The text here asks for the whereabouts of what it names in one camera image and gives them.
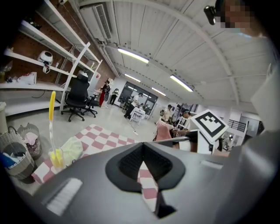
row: gray floor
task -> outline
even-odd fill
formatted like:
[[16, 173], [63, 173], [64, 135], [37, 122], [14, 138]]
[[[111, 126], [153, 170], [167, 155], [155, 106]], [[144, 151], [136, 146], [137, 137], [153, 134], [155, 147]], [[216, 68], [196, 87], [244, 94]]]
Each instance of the gray floor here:
[[[94, 108], [98, 111], [96, 118], [91, 113], [87, 113], [84, 116], [85, 121], [82, 121], [78, 116], [72, 116], [71, 122], [68, 122], [70, 114], [61, 115], [59, 110], [54, 111], [54, 142], [57, 147], [62, 146], [70, 137], [76, 135], [78, 132], [86, 128], [91, 124], [96, 124], [102, 128], [118, 133], [122, 136], [135, 139], [137, 141], [152, 141], [154, 138], [154, 132], [156, 125], [149, 120], [142, 120], [138, 126], [136, 122], [129, 122], [123, 117], [122, 110], [117, 106], [111, 106], [110, 108]], [[42, 156], [36, 160], [36, 164], [39, 165], [42, 161], [48, 157], [48, 151], [51, 147], [49, 141], [49, 111], [41, 110], [35, 112], [29, 112], [22, 115], [15, 115], [7, 117], [8, 126], [13, 126], [18, 129], [20, 125], [26, 126], [27, 123], [36, 125], [40, 131], [40, 139], [42, 143], [43, 153]], [[38, 183], [23, 184], [17, 180], [13, 180], [14, 183], [21, 188], [25, 189], [29, 193], [33, 194], [39, 187]]]

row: pink cushion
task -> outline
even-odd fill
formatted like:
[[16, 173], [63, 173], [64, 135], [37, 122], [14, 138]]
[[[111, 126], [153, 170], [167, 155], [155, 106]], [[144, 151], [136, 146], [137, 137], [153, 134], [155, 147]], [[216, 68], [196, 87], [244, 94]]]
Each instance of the pink cushion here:
[[157, 123], [157, 137], [156, 141], [171, 139], [171, 135], [169, 132], [169, 125], [164, 122]]

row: wicker basket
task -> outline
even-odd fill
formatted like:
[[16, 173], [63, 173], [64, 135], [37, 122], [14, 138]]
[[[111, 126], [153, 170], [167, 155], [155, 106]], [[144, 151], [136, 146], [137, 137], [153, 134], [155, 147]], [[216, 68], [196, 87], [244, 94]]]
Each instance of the wicker basket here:
[[17, 154], [24, 153], [23, 158], [15, 165], [5, 168], [10, 176], [13, 176], [23, 182], [33, 182], [34, 179], [31, 177], [35, 168], [34, 160], [27, 150], [26, 144], [22, 137], [17, 133], [13, 127], [9, 127], [7, 132], [0, 135], [0, 150], [1, 153]]
[[17, 132], [20, 134], [22, 139], [24, 139], [25, 135], [29, 132], [32, 132], [38, 136], [34, 145], [30, 145], [28, 143], [26, 144], [27, 149], [28, 149], [30, 155], [32, 156], [32, 158], [34, 160], [38, 159], [42, 155], [42, 145], [41, 145], [41, 141], [40, 141], [39, 129], [35, 125], [28, 123], [26, 127], [23, 127], [21, 125], [19, 127], [19, 129], [17, 130]]

